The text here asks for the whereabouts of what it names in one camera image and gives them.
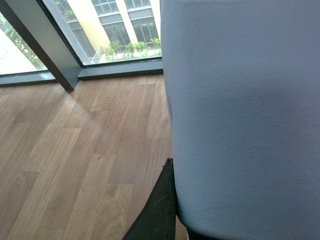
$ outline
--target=wooden floor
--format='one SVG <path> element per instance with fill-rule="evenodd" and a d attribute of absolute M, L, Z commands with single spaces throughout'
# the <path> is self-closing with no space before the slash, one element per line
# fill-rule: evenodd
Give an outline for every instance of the wooden floor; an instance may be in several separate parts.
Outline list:
<path fill-rule="evenodd" d="M 167 157 L 163 75 L 2 87 L 0 240 L 120 240 Z"/>

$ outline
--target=white leather upholstery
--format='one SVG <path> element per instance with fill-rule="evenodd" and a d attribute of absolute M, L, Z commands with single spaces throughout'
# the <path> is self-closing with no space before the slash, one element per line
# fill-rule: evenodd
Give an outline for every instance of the white leather upholstery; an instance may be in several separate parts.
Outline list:
<path fill-rule="evenodd" d="M 229 240 L 320 239 L 320 1 L 162 0 L 179 217 Z"/>

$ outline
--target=yellow building facade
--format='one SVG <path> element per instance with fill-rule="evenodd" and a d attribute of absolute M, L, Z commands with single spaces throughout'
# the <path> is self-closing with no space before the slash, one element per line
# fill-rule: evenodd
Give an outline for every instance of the yellow building facade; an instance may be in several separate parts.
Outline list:
<path fill-rule="evenodd" d="M 160 38 L 160 0 L 56 0 L 89 58 L 111 42 L 122 50 L 129 43 Z"/>

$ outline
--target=shrub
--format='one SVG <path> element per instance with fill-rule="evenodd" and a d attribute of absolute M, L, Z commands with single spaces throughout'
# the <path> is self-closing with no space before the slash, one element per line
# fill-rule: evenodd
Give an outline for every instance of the shrub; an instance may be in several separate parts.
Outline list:
<path fill-rule="evenodd" d="M 135 47 L 133 45 L 132 42 L 130 42 L 126 47 L 125 49 L 127 50 L 128 53 L 133 53 L 135 51 Z"/>
<path fill-rule="evenodd" d="M 109 44 L 109 47 L 107 47 L 104 52 L 107 56 L 112 56 L 114 54 L 117 54 L 117 51 L 120 49 L 120 43 L 119 41 L 112 41 Z"/>
<path fill-rule="evenodd" d="M 142 52 L 146 48 L 147 48 L 147 44 L 143 41 L 140 41 L 140 42 L 134 44 L 134 49 L 137 52 Z"/>
<path fill-rule="evenodd" d="M 156 49 L 161 48 L 161 40 L 159 38 L 155 37 L 155 38 L 150 39 L 150 41 L 154 43 L 154 46 Z"/>

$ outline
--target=floor-to-ceiling window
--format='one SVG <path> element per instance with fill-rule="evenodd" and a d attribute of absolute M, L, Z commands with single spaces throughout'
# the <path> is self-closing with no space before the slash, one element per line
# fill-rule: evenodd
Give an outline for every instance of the floor-to-ceiling window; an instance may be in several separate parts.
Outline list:
<path fill-rule="evenodd" d="M 0 75 L 47 69 L 1 13 L 0 43 Z"/>
<path fill-rule="evenodd" d="M 161 56 L 160 0 L 43 0 L 62 31 L 52 2 L 76 36 L 84 65 Z"/>

